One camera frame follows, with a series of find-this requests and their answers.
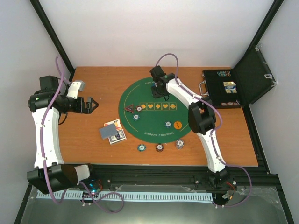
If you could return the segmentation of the red triangular dealer button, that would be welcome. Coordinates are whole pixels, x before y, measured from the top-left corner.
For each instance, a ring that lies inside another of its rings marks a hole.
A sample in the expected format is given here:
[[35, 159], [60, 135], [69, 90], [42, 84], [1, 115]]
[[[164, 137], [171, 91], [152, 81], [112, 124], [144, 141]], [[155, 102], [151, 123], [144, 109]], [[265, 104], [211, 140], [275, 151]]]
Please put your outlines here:
[[124, 108], [125, 111], [133, 113], [134, 112], [134, 105], [130, 104]]

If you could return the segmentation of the orange big blind button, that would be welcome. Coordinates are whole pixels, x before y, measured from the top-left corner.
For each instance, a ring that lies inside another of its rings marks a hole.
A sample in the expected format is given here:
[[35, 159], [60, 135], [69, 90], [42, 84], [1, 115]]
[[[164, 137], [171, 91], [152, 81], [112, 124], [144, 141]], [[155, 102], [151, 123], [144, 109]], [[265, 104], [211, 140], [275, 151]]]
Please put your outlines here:
[[177, 130], [182, 129], [182, 127], [183, 127], [183, 125], [182, 125], [182, 123], [181, 123], [180, 121], [175, 121], [175, 122], [173, 123], [173, 126], [174, 126], [174, 128], [177, 129]]

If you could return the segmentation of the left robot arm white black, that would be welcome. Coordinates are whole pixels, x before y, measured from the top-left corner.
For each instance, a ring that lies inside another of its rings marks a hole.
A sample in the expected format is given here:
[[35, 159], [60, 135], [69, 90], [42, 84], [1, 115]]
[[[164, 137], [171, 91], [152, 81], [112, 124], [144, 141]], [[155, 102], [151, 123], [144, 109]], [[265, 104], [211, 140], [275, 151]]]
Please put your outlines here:
[[69, 112], [90, 114], [99, 104], [93, 98], [79, 97], [85, 83], [74, 81], [67, 94], [60, 93], [64, 83], [57, 77], [40, 78], [40, 90], [30, 96], [28, 107], [36, 127], [36, 160], [27, 180], [44, 194], [73, 188], [79, 181], [87, 188], [96, 185], [97, 176], [91, 164], [66, 165], [59, 145], [58, 124], [61, 114]]

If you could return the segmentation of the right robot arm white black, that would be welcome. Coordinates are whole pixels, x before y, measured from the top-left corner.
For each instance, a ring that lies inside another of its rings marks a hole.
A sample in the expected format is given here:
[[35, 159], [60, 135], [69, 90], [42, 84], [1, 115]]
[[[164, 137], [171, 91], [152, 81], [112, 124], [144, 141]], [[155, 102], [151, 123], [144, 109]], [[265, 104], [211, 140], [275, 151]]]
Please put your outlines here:
[[228, 171], [216, 137], [217, 110], [211, 105], [211, 100], [190, 90], [173, 73], [150, 74], [158, 94], [163, 97], [171, 94], [187, 107], [188, 125], [199, 137], [205, 151], [210, 185], [214, 189], [220, 188], [228, 178]]

